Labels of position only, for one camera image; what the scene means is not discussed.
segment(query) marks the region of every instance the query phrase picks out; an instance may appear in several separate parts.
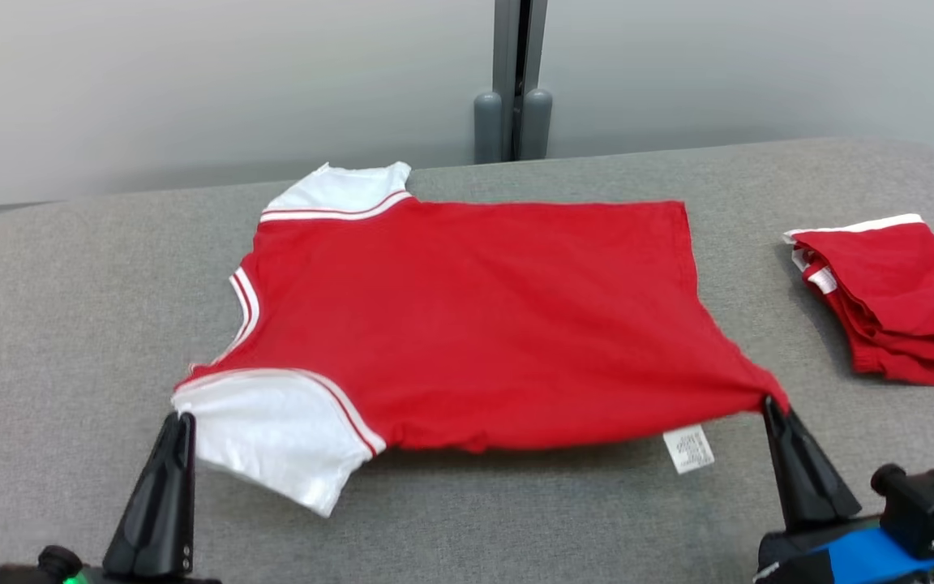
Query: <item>white sleeve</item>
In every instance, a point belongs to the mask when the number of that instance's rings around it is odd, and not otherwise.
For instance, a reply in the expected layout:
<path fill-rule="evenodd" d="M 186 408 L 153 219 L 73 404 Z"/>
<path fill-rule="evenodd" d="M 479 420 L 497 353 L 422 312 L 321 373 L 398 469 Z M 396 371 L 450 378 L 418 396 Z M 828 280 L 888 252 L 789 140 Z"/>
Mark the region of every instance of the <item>white sleeve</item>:
<path fill-rule="evenodd" d="M 195 415 L 198 461 L 329 517 L 349 476 L 386 448 L 345 393 L 298 369 L 242 369 L 171 397 Z"/>
<path fill-rule="evenodd" d="M 322 211 L 359 214 L 373 210 L 393 195 L 405 193 L 410 166 L 396 162 L 382 169 L 335 169 L 323 164 L 277 196 L 264 213 Z"/>

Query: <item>white label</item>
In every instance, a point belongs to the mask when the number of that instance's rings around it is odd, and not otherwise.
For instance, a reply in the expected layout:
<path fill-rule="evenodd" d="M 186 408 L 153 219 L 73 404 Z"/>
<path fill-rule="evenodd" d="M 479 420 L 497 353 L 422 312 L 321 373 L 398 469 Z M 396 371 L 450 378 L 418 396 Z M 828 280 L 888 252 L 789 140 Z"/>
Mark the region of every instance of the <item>white label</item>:
<path fill-rule="evenodd" d="M 716 462 L 700 424 L 665 432 L 662 437 L 675 465 L 675 472 L 682 474 Z"/>

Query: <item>folded clothing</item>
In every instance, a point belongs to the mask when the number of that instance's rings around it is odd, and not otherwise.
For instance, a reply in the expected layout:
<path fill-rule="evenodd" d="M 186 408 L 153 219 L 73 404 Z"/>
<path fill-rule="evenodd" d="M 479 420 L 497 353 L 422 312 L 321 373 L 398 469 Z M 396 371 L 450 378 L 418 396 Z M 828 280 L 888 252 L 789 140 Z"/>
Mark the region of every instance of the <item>folded clothing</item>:
<path fill-rule="evenodd" d="M 175 389 L 212 466 L 330 514 L 390 447 L 547 449 L 788 400 L 697 298 L 682 203 L 425 203 L 323 166 L 263 211 L 244 311 Z"/>
<path fill-rule="evenodd" d="M 934 385 L 934 235 L 920 215 L 783 237 L 842 322 L 854 370 Z"/>

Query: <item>gray table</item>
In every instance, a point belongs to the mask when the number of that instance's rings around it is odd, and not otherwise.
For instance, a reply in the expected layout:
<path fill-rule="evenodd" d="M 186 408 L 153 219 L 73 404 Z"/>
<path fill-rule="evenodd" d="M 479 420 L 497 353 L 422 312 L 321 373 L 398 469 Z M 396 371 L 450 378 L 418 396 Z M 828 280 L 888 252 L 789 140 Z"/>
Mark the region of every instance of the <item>gray table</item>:
<path fill-rule="evenodd" d="M 187 363 L 240 323 L 226 282 L 286 182 L 46 204 L 0 215 L 0 562 L 46 543 L 99 561 Z M 779 233 L 916 212 L 934 152 L 808 140 L 419 170 L 426 200 L 686 200 L 700 296 L 778 375 L 868 511 L 882 462 L 934 466 L 934 388 L 849 373 L 842 330 Z M 708 424 L 715 465 L 662 440 L 538 454 L 392 452 L 330 520 L 200 470 L 196 572 L 276 582 L 742 582 L 781 527 L 762 421 Z"/>

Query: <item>blue tape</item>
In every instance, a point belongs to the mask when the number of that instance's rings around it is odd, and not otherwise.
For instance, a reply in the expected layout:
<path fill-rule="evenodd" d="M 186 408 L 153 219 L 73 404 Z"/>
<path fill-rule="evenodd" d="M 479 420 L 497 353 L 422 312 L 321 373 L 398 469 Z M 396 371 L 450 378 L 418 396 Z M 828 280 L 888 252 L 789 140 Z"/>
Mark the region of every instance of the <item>blue tape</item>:
<path fill-rule="evenodd" d="M 880 528 L 854 531 L 819 550 L 830 554 L 834 584 L 879 584 L 934 569 L 934 558 L 911 557 Z"/>

